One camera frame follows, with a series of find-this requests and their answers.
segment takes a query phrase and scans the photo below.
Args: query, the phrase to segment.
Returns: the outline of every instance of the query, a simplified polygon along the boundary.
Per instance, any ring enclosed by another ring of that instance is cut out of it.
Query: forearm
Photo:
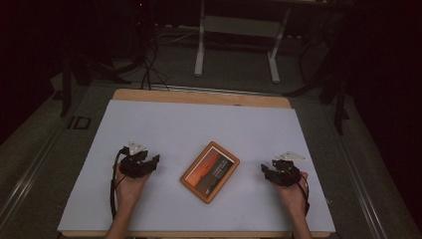
[[[291,215],[293,223],[293,233],[295,239],[309,239],[313,238],[310,228],[308,227],[308,222],[305,216],[303,215]]]
[[[106,234],[106,239],[125,238],[134,207],[135,205],[123,205],[118,208],[114,221]]]

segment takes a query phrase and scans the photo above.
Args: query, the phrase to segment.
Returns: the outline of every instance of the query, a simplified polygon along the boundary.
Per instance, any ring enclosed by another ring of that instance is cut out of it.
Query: floor
[[[158,39],[151,68],[154,90],[281,96],[304,85],[298,65],[298,39],[282,43],[277,57],[282,82],[275,85],[262,49],[265,45],[248,48],[209,40],[203,75],[193,76],[194,37],[183,41],[174,41],[172,36]],[[117,85],[93,73],[95,79],[89,87],[74,84],[73,106],[65,117],[59,117],[61,102],[48,99],[1,145],[0,238],[58,238],[57,226],[108,101],[118,88],[140,88],[144,72],[140,69],[123,75],[131,85]],[[52,79],[57,88],[61,77]],[[346,99],[348,119],[343,121],[344,134],[340,135],[332,123],[334,104],[320,104],[319,92],[315,89],[290,101],[298,113],[336,227],[336,233],[328,238],[422,238],[353,98]],[[72,117],[90,118],[92,122],[88,129],[74,129],[69,127]]]

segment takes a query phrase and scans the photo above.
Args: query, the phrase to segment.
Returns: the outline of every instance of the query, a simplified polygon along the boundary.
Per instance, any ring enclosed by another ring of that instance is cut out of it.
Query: hand
[[[308,174],[306,172],[301,172],[301,175],[302,178],[299,184],[308,195],[308,188],[305,181],[305,179],[308,178]],[[301,189],[296,184],[290,187],[279,186],[274,183],[273,185],[276,187],[276,190],[279,193],[283,204],[289,210],[289,213],[291,213],[292,217],[306,215],[306,200],[304,199],[304,195]]]
[[[134,206],[142,194],[143,186],[150,174],[143,177],[131,178],[120,172],[120,163],[117,165],[115,183],[117,185],[115,193],[118,206]]]

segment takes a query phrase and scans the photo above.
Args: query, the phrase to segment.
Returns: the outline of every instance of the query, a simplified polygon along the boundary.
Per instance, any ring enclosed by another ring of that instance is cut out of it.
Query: wooden table edge
[[[328,237],[331,232],[312,232],[313,237],[322,238]],[[106,231],[62,231],[62,234],[67,237],[105,237]],[[128,232],[126,236],[129,237],[143,237],[143,238],[168,238],[168,237],[259,237],[259,238],[280,238],[291,237],[292,232],[275,232],[275,231],[137,231]]]
[[[223,106],[244,106],[290,109],[288,99],[282,97],[247,96],[220,93],[165,92],[118,89],[113,100],[135,102],[185,103]]]

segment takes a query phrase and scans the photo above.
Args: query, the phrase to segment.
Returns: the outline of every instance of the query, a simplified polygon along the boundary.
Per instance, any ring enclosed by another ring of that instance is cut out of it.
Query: white table surface
[[[265,163],[272,168],[275,155],[286,151],[306,158],[295,165],[309,174],[311,231],[335,231],[295,110],[115,100],[108,104],[59,231],[66,235],[108,230],[111,167],[130,139],[147,145],[147,160],[157,154],[161,158],[129,231],[158,236],[159,232],[167,236],[168,232],[193,236],[223,232],[221,236],[224,232],[291,231],[288,214],[260,166]],[[236,155],[240,164],[206,204],[179,178],[211,140]]]

